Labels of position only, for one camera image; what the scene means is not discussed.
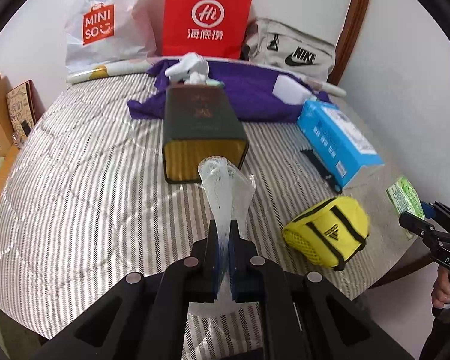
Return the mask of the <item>person right hand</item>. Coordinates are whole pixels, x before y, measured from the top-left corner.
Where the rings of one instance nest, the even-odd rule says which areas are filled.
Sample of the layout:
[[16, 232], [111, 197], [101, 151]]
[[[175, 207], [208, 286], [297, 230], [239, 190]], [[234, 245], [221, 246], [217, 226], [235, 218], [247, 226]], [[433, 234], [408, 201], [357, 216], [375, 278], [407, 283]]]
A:
[[450, 303], [450, 271], [439, 266], [431, 294], [433, 307], [443, 309]]

